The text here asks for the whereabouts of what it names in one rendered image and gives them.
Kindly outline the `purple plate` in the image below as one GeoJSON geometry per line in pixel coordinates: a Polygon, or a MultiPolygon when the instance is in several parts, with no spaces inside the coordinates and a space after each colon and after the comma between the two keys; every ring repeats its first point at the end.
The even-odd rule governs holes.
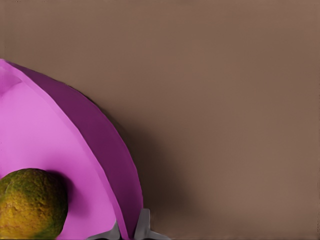
{"type": "Polygon", "coordinates": [[[65,182],[61,240],[84,240],[114,225],[124,239],[134,237],[143,194],[113,124],[74,88],[0,59],[0,177],[26,168],[65,182]]]}

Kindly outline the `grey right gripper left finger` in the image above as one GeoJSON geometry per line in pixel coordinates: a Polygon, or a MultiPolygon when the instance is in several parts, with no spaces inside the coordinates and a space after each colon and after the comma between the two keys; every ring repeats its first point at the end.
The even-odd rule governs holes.
{"type": "Polygon", "coordinates": [[[116,221],[113,227],[105,232],[89,236],[86,240],[121,240],[121,233],[118,222],[116,221]]]}

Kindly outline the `green-yellow orange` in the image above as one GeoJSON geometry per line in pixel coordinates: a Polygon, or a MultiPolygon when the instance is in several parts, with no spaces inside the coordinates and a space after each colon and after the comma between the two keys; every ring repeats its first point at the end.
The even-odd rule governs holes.
{"type": "Polygon", "coordinates": [[[62,178],[38,168],[0,179],[0,240],[55,240],[68,214],[62,178]]]}

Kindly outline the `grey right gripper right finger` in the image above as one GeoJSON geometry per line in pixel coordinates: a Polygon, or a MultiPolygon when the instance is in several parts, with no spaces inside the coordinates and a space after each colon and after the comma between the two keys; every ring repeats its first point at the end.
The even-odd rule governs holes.
{"type": "Polygon", "coordinates": [[[151,230],[151,212],[149,208],[142,208],[137,221],[135,240],[172,240],[167,235],[151,230]]]}

